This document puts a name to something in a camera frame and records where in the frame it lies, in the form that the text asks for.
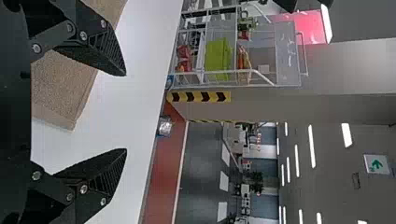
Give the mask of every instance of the beige carpet panel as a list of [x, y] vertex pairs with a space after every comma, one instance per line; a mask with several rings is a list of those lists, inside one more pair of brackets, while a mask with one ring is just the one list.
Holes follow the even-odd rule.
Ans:
[[[84, 0], [114, 29], [127, 0]], [[97, 70], [51, 50], [32, 64], [32, 114], [73, 130], [90, 95]]]

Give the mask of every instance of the fluorescent light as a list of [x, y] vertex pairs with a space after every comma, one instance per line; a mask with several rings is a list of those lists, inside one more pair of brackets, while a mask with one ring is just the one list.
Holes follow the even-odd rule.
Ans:
[[280, 166], [280, 172], [282, 174], [282, 187], [285, 187], [285, 166], [283, 164]]
[[279, 138], [276, 139], [276, 155], [279, 156]]
[[294, 156], [296, 158], [296, 176], [300, 177], [300, 160], [298, 158], [298, 146], [294, 145]]
[[289, 130], [288, 130], [288, 123], [285, 122], [285, 136], [288, 136]]
[[283, 224], [286, 224], [286, 207], [283, 206]]
[[341, 129], [343, 130], [344, 144], [346, 147], [352, 146], [352, 134], [348, 123], [342, 123]]
[[304, 224], [304, 218], [303, 218], [303, 210], [298, 210], [298, 218], [300, 220], [300, 224]]
[[288, 169], [288, 183], [290, 183], [290, 158], [286, 158], [286, 167]]
[[322, 224], [321, 213], [317, 213], [317, 224]]
[[279, 206], [279, 224], [282, 224], [283, 217], [282, 217], [282, 207]]
[[314, 135], [312, 134], [312, 125], [308, 126], [309, 135], [309, 151], [311, 152], [311, 165], [312, 168], [317, 166], [317, 159], [315, 157], [315, 147], [314, 147]]
[[332, 41], [332, 23], [330, 22], [329, 9], [323, 4], [320, 6], [320, 8], [322, 13], [324, 32], [326, 34], [326, 40], [327, 43], [330, 44], [330, 41]]

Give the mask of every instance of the yellow and black hazard stripe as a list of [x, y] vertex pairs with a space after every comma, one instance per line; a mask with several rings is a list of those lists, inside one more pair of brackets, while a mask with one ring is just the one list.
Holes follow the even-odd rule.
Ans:
[[229, 103], [231, 102], [230, 91], [173, 91], [168, 92], [166, 100], [187, 103]]
[[190, 119], [192, 123], [255, 123], [253, 121], [246, 120], [230, 120], [230, 119]]

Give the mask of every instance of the green exit sign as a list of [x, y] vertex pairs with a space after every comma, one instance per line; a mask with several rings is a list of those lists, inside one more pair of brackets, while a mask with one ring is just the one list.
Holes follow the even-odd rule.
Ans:
[[368, 174], [390, 175], [388, 158], [385, 155], [364, 154], [364, 163]]

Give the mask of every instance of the bolt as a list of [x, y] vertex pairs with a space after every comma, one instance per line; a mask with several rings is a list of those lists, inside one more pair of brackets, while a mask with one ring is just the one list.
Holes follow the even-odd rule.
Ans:
[[88, 39], [87, 33], [81, 31], [79, 33], [79, 37], [81, 37], [82, 40], [86, 41]]
[[102, 200], [100, 201], [100, 205], [105, 206], [107, 203], [106, 198], [102, 198]]
[[102, 28], [106, 28], [106, 26], [107, 26], [107, 23], [106, 23], [106, 21], [105, 20], [101, 20], [100, 21], [100, 24], [102, 25]]
[[37, 180], [39, 180], [40, 178], [41, 178], [41, 172], [35, 171], [35, 172], [32, 174], [32, 179], [33, 179], [34, 181], [37, 181]]
[[86, 185], [81, 186], [81, 189], [79, 189], [79, 192], [81, 194], [85, 194], [87, 191], [88, 191], [88, 186]]
[[41, 53], [41, 47], [37, 44], [33, 44], [32, 50], [34, 53]]
[[73, 25], [70, 24], [70, 23], [67, 23], [66, 26], [67, 26], [67, 32], [72, 33], [73, 32]]
[[68, 194], [66, 195], [66, 200], [67, 200], [68, 202], [71, 202], [71, 201], [73, 200], [73, 198], [74, 198], [73, 193], [68, 193]]

